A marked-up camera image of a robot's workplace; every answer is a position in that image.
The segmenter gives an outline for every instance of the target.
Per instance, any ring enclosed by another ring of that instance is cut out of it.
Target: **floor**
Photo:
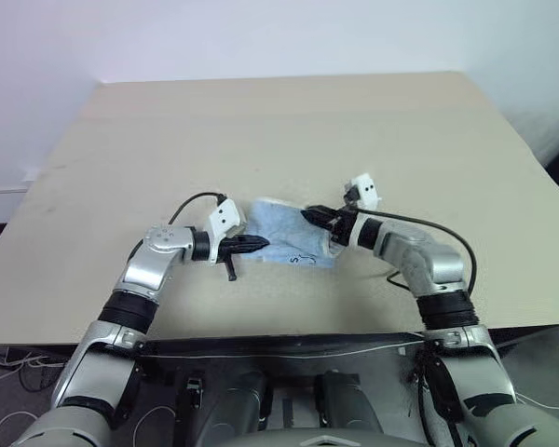
[[[348,351],[364,350],[376,345],[353,345]],[[406,348],[376,349],[370,352],[325,359],[160,359],[159,366],[179,375],[201,370],[205,372],[203,409],[198,412],[197,426],[202,423],[219,392],[240,373],[252,370],[272,372],[273,375],[310,376],[337,369],[343,373],[357,373],[361,385],[371,401],[384,431],[409,440],[424,441],[418,418],[416,388],[406,383],[406,375],[412,367],[415,345]],[[0,353],[6,352],[0,346]],[[504,363],[516,390],[529,398],[559,407],[559,332],[544,332],[517,345],[505,358]],[[27,386],[36,386],[42,380],[42,368],[23,370]],[[57,374],[58,368],[43,371],[44,375]],[[49,407],[50,391],[30,393],[20,384],[20,372],[13,372],[0,380],[0,420],[6,415],[25,411],[35,415]],[[282,403],[290,400],[293,406],[294,426],[313,427],[318,416],[314,408],[312,391],[301,388],[276,390],[274,407],[269,417],[269,428],[283,427]],[[114,433],[115,446],[132,446],[133,434],[136,446],[171,446],[173,421],[166,410],[150,413],[139,427],[140,419],[158,406],[174,408],[174,385],[143,383],[138,404],[127,424]],[[559,410],[547,410],[559,418]],[[31,424],[33,418],[17,414],[0,426],[0,447],[14,441]],[[444,442],[440,445],[452,445]]]

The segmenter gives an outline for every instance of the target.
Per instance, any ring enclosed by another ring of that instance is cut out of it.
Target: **blue towel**
[[[330,243],[329,232],[307,222],[300,209],[268,198],[252,203],[245,233],[269,241],[259,251],[242,255],[247,259],[331,268],[341,251]]]

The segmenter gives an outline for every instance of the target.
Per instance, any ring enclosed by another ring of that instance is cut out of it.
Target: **table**
[[[376,74],[97,88],[0,237],[0,343],[75,343],[144,230],[196,192],[228,193],[247,214],[259,196],[337,207],[362,172],[382,210],[470,242],[482,322],[559,324],[557,186],[464,75]],[[202,225],[211,206],[178,223]],[[422,329],[370,252],[345,251],[332,270],[237,270],[228,283],[222,265],[177,267],[150,337]]]

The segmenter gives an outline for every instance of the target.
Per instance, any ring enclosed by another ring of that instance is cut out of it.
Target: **white wall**
[[[541,162],[559,151],[559,0],[0,0],[0,189],[96,82],[436,70],[466,72]]]

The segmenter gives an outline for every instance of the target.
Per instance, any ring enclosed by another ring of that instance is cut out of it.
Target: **light blue cloth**
[[[269,245],[242,256],[266,262],[331,268],[330,234],[307,222],[294,208],[273,199],[258,198],[252,203],[247,235],[266,238]]]

